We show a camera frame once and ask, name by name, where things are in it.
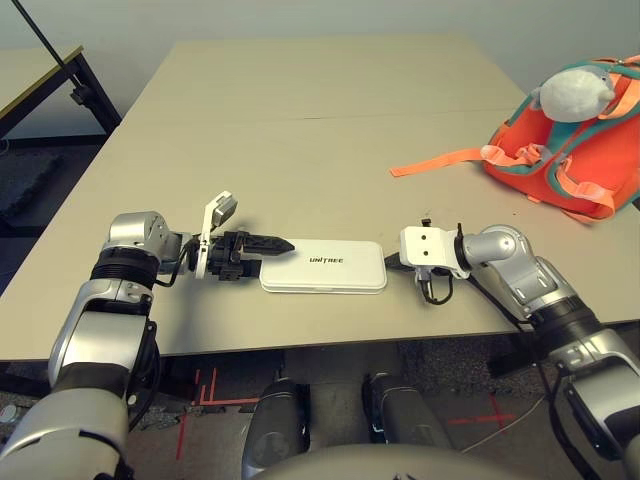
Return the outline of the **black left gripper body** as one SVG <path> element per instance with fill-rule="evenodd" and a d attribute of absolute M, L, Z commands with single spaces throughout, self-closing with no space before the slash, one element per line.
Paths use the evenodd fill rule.
<path fill-rule="evenodd" d="M 225 232 L 216 237 L 207 260 L 207 272 L 220 281 L 237 281 L 241 278 L 258 278 L 261 261 L 243 259 L 244 247 L 257 253 L 259 238 L 245 231 Z"/>

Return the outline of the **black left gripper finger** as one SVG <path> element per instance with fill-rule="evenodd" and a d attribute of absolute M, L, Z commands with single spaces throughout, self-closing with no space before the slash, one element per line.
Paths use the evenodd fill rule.
<path fill-rule="evenodd" d="M 242 246 L 244 253 L 262 256 L 279 256 L 294 250 L 295 246 L 283 238 L 254 234 L 247 234 Z"/>

